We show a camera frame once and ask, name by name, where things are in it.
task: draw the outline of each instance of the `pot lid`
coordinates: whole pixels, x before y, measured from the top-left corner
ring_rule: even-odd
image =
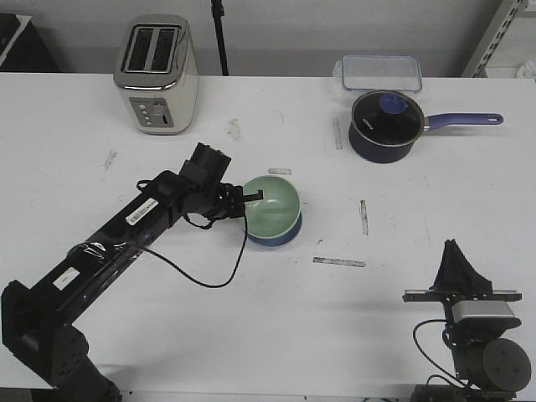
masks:
[[[374,90],[353,104],[352,124],[367,140],[379,145],[402,146],[423,132],[425,118],[414,100],[399,92]]]

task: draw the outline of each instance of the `bowl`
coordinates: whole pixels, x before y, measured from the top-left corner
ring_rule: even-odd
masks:
[[[275,247],[288,243],[302,226],[300,197],[291,182],[279,176],[259,176],[244,185],[244,194],[263,191],[263,199],[245,204],[248,238]],[[244,219],[239,218],[242,229]]]

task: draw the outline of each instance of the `black pole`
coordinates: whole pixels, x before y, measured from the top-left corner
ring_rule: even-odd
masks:
[[[221,74],[229,75],[227,69],[227,54],[225,53],[224,30],[221,26],[221,18],[225,15],[222,0],[212,1],[212,18],[216,29],[216,39],[218,40],[219,62],[221,63]]]

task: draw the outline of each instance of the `saucepan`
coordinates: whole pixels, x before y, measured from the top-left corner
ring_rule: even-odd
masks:
[[[352,108],[349,137],[352,148],[371,162],[391,163],[405,157],[424,131],[451,124],[497,125],[497,113],[444,113],[425,116],[408,96],[392,90],[373,90]]]

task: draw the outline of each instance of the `purple handle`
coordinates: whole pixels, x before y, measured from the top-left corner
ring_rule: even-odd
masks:
[[[497,125],[503,121],[504,118],[495,113],[444,113],[428,116],[428,130],[435,130],[450,124]]]

